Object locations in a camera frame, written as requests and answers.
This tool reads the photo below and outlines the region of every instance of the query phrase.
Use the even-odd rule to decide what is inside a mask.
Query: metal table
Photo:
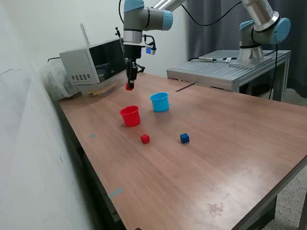
[[[189,61],[176,68],[168,69],[167,77],[239,92],[240,86],[251,82],[275,68],[276,53],[269,54],[270,52],[272,51],[263,51],[264,55],[272,57],[271,62],[255,69],[231,67],[229,66],[229,62]],[[238,55],[239,50],[216,50],[203,57],[236,58]],[[276,101],[284,100],[287,88],[290,56],[291,51],[289,50],[278,51],[278,67],[273,94],[273,99]]]

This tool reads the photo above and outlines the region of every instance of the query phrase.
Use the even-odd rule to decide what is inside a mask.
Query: floor
[[[285,102],[307,107],[307,98],[288,89]],[[307,191],[307,166],[278,195],[275,220],[265,230],[296,230],[300,221]]]

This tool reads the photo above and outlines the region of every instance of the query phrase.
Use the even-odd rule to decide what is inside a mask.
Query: blue cube
[[[180,135],[180,140],[181,140],[181,143],[183,143],[183,144],[190,142],[190,138],[189,138],[188,134],[186,134],[186,133]]]

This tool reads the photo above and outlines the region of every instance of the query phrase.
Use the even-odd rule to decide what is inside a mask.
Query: red cube
[[[149,136],[147,134],[144,134],[143,136],[141,136],[141,141],[143,144],[147,144],[150,141]]]
[[[128,83],[126,84],[126,90],[132,91],[132,89],[129,88],[129,84]]]

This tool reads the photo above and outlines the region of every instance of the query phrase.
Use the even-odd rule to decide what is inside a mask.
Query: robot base
[[[255,69],[270,63],[272,59],[263,55],[261,46],[241,48],[237,61],[229,63],[229,66]]]
[[[272,61],[272,57],[263,57],[262,60],[257,61],[255,63],[238,63],[237,61],[233,61],[229,63],[229,66],[231,67],[243,67],[243,68],[249,68],[249,69],[255,69],[255,68],[259,68],[261,66],[264,66],[268,63],[270,63]]]

